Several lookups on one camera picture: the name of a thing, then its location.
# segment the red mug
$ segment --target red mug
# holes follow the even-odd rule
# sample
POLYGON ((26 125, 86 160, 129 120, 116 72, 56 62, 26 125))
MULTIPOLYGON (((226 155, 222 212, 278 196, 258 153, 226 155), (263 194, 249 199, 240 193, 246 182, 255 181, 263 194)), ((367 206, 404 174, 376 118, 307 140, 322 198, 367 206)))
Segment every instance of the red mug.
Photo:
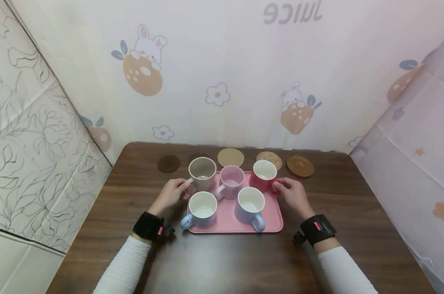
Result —
POLYGON ((250 176, 250 187, 260 190, 262 193, 269 192, 278 195, 281 192, 274 189, 272 183, 276 182, 277 168, 271 161, 259 160, 253 165, 253 172, 250 176))

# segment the left hand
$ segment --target left hand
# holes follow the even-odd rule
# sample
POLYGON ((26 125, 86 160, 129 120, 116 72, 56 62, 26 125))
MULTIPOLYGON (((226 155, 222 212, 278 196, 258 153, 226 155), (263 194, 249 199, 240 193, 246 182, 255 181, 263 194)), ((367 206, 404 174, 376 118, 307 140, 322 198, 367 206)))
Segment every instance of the left hand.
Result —
POLYGON ((151 213, 154 216, 159 216, 165 208, 172 207, 178 203, 181 194, 190 186, 190 184, 185 182, 186 179, 182 178, 169 180, 163 186, 163 189, 155 202, 148 209, 148 213, 151 213))

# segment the white sleeve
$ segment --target white sleeve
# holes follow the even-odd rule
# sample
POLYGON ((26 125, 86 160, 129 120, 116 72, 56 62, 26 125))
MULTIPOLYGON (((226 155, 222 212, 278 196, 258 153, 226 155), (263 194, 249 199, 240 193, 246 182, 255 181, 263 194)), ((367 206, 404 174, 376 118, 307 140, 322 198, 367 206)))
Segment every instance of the white sleeve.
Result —
POLYGON ((94 294, 132 294, 138 284, 150 245, 129 236, 111 261, 94 294))
POLYGON ((324 251, 318 259, 334 294, 378 293, 343 247, 324 251))

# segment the mug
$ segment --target mug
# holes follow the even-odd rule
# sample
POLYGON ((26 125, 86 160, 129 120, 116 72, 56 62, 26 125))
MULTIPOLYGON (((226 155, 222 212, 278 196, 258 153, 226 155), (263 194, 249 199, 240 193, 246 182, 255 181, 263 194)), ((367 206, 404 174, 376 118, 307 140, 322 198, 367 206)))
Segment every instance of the mug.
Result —
POLYGON ((250 176, 250 187, 260 190, 262 193, 269 192, 277 195, 280 191, 274 190, 272 183, 275 182, 277 168, 271 161, 259 160, 253 164, 253 172, 250 176))
POLYGON ((226 166, 221 170, 221 181, 220 185, 215 191, 214 195, 217 200, 222 198, 225 199, 236 199, 238 192, 240 192, 243 187, 243 182, 245 180, 244 171, 237 166, 226 166))
POLYGON ((252 225, 256 232, 264 230, 264 220, 261 216, 265 199, 263 193, 253 187, 245 187, 238 192, 235 204, 235 217, 241 223, 252 225))
POLYGON ((191 179, 197 191, 209 191, 215 179, 217 165, 208 157, 198 157, 189 166, 191 179))
POLYGON ((190 213, 181 220, 181 228, 189 229, 195 225, 199 229, 205 229, 215 222, 217 200, 209 192, 195 193, 189 203, 190 213))

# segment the coaster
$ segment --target coaster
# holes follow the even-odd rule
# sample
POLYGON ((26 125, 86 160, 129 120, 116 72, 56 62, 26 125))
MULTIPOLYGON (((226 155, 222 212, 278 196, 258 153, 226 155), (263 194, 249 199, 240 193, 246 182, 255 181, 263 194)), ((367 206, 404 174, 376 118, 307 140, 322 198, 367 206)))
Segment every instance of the coaster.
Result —
POLYGON ((193 160, 195 160, 196 158, 199 158, 199 157, 207 157, 207 158, 210 158, 209 155, 207 155, 207 154, 203 154, 203 153, 195 153, 195 154, 191 154, 191 155, 190 155, 190 163, 191 163, 191 161, 193 161, 193 160))
POLYGON ((292 173, 301 177, 309 177, 315 171, 315 167, 311 161, 303 156, 295 154, 287 158, 287 167, 292 173))
POLYGON ((243 153, 235 148, 225 148, 217 155, 217 160, 222 167, 237 166, 240 167, 245 161, 243 153))
POLYGON ((165 155, 156 164, 158 170, 163 173, 172 173, 178 169, 179 165, 179 158, 176 155, 165 155))
POLYGON ((277 170, 280 170, 282 167, 281 158, 277 154, 269 152, 269 151, 263 151, 260 154, 258 154, 258 156, 256 156, 256 161, 259 161, 259 160, 271 161, 275 165, 277 170))

